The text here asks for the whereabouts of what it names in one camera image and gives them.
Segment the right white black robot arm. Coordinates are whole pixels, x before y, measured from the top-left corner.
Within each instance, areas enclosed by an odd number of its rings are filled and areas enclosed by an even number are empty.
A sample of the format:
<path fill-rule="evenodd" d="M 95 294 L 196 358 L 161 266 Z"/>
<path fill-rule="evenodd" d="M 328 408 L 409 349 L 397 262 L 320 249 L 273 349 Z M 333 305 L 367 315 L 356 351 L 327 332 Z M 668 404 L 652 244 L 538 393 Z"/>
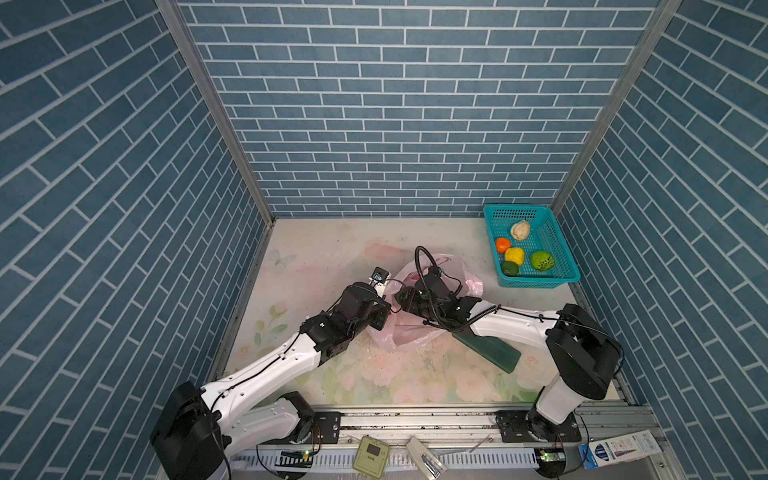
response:
<path fill-rule="evenodd" d="M 405 286 L 392 299 L 428 326 L 547 349 L 558 374 L 526 415 L 528 431 L 542 441 L 556 440 L 583 402 L 606 397 L 624 358 L 618 341 L 576 304 L 558 311 L 514 310 L 478 297 L 458 297 L 444 288 L 434 294 L 425 287 Z"/>

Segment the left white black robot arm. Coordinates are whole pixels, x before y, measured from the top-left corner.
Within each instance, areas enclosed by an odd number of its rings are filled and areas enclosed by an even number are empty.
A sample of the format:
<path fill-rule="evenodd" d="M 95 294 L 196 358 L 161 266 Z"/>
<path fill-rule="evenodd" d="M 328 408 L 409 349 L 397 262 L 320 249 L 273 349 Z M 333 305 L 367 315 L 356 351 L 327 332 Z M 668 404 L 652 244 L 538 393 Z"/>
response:
<path fill-rule="evenodd" d="M 260 403 L 296 377 L 344 353 L 366 327 L 380 329 L 391 305 L 383 280 L 347 286 L 282 345 L 244 369 L 202 387 L 186 381 L 169 395 L 149 434 L 170 479 L 211 479 L 231 457 L 265 441 L 300 435 L 312 408 L 290 392 Z"/>

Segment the dark green avocado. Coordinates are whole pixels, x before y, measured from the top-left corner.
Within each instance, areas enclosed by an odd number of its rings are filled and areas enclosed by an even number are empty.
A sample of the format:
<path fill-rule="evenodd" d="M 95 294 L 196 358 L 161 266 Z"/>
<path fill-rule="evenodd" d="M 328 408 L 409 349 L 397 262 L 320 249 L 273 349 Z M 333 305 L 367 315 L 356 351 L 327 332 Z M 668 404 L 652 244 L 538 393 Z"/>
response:
<path fill-rule="evenodd" d="M 514 261 L 504 261 L 500 268 L 502 274 L 506 277 L 516 277 L 520 272 L 520 265 Z"/>

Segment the green digital timer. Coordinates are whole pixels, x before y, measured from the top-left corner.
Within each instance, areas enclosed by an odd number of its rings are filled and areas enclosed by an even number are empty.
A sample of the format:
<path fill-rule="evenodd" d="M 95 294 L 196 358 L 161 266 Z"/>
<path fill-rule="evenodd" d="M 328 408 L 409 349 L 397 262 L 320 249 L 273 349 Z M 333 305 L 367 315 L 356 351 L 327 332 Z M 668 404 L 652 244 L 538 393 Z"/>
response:
<path fill-rule="evenodd" d="M 353 461 L 353 469 L 374 479 L 381 479 L 389 459 L 391 447 L 373 437 L 363 436 Z"/>

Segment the white small device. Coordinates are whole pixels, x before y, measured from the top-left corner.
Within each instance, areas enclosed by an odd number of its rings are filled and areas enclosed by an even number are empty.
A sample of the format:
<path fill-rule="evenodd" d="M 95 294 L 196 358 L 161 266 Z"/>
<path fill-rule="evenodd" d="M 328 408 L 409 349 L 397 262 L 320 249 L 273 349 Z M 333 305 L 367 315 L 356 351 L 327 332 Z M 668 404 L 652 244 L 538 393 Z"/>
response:
<path fill-rule="evenodd" d="M 448 468 L 418 438 L 411 437 L 406 449 L 416 468 L 427 480 L 437 480 Z"/>

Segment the aluminium mounting rail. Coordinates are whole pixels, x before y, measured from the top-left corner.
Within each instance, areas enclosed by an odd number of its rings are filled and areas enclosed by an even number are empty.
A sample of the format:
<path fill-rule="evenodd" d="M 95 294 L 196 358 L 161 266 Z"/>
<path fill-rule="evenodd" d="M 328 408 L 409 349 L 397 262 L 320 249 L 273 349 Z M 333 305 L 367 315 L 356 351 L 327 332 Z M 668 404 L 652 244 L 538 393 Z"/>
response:
<path fill-rule="evenodd" d="M 371 436 L 392 446 L 403 446 L 415 437 L 430 446 L 482 447 L 574 446 L 589 439 L 603 439 L 648 430 L 666 440 L 648 406 L 622 401 L 586 402 L 555 433 L 529 431 L 528 404 L 448 404 L 428 406 L 317 406 L 315 421 L 330 444 L 341 447 Z"/>

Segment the bright green lime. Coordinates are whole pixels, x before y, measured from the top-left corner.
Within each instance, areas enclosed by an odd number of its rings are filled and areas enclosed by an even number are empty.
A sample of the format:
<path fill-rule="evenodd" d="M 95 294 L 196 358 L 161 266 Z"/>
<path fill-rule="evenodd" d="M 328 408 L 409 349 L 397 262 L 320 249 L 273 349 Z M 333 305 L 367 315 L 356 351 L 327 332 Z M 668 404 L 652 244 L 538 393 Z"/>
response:
<path fill-rule="evenodd" d="M 545 272 L 553 269 L 556 266 L 556 260 L 554 256 L 547 251 L 536 251 L 530 256 L 530 262 L 532 267 L 536 271 Z"/>

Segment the cream white fruit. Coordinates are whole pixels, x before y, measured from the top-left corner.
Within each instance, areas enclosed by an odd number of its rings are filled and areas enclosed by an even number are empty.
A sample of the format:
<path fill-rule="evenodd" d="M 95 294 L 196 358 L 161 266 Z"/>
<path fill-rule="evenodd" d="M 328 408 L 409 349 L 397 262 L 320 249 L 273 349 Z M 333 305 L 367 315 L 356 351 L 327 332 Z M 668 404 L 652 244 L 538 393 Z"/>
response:
<path fill-rule="evenodd" d="M 510 227 L 510 236 L 516 242 L 524 242 L 530 237 L 531 230 L 531 224 L 526 220 L 521 220 Z"/>

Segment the teal plastic basket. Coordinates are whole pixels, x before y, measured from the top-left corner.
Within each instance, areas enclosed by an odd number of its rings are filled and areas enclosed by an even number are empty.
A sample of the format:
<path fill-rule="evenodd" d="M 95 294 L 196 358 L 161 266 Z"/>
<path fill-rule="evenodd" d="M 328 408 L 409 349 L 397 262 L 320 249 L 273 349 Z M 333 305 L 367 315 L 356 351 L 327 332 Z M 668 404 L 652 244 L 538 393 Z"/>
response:
<path fill-rule="evenodd" d="M 581 279 L 581 272 L 573 254 L 553 212 L 548 207 L 522 204 L 486 205 L 483 214 L 490 244 L 491 265 L 499 286 L 551 289 L 567 283 L 576 283 Z M 524 242 L 516 242 L 510 236 L 510 227 L 521 220 L 531 224 L 531 235 Z M 506 277 L 501 272 L 500 266 L 505 261 L 504 253 L 498 253 L 495 249 L 495 240 L 500 237 L 507 238 L 511 247 L 520 247 L 525 252 L 525 261 L 516 277 Z M 536 251 L 551 253 L 556 260 L 556 266 L 549 271 L 536 271 L 530 262 L 530 256 Z"/>

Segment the orange tangerine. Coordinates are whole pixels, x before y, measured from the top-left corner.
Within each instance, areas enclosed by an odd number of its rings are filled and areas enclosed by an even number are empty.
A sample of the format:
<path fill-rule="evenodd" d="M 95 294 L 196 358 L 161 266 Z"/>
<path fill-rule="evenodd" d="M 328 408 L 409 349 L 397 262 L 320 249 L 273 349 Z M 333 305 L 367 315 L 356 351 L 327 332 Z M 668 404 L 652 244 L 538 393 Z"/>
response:
<path fill-rule="evenodd" d="M 497 238 L 495 240 L 495 249 L 498 253 L 505 253 L 511 247 L 511 242 L 507 238 Z"/>

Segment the blue white paper box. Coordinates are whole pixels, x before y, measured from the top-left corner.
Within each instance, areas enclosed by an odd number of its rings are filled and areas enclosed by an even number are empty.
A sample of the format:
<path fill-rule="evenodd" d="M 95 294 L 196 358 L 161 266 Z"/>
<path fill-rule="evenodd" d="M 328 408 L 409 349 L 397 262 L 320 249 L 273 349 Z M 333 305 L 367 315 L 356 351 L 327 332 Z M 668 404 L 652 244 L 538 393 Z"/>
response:
<path fill-rule="evenodd" d="M 650 430 L 591 441 L 579 447 L 587 470 L 633 462 L 661 452 L 662 448 Z"/>

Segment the dark green rectangular block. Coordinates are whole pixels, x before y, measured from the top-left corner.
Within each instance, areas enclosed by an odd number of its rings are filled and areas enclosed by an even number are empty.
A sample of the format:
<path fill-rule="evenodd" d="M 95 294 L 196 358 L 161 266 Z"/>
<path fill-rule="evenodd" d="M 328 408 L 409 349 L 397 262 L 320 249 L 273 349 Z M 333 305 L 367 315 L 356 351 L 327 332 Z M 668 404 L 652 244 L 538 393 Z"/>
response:
<path fill-rule="evenodd" d="M 472 332 L 453 333 L 453 337 L 506 374 L 512 373 L 521 353 L 496 337 L 483 337 Z"/>

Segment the yellow lemon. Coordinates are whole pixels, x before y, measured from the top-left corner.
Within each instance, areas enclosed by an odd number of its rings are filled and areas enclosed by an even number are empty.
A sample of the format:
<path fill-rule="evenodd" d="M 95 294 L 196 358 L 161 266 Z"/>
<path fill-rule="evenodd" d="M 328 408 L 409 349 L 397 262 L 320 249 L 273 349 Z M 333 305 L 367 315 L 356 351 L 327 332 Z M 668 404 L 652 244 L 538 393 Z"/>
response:
<path fill-rule="evenodd" d="M 525 252 L 520 247 L 510 247 L 504 252 L 504 260 L 522 266 L 525 261 Z"/>

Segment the pink plastic bag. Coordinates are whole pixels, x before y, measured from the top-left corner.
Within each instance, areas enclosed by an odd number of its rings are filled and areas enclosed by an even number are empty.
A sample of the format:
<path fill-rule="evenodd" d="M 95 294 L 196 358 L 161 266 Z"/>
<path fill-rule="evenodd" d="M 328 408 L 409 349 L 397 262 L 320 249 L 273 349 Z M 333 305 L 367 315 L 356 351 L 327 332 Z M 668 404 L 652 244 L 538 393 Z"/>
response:
<path fill-rule="evenodd" d="M 425 325 L 422 318 L 400 309 L 394 294 L 401 286 L 412 286 L 417 281 L 423 281 L 427 287 L 444 284 L 458 297 L 474 296 L 481 299 L 484 293 L 483 281 L 458 256 L 432 255 L 424 249 L 418 249 L 415 259 L 406 264 L 386 286 L 384 296 L 394 310 L 384 327 L 381 330 L 371 326 L 367 328 L 377 347 L 387 352 L 414 351 L 445 334 L 457 333 Z"/>

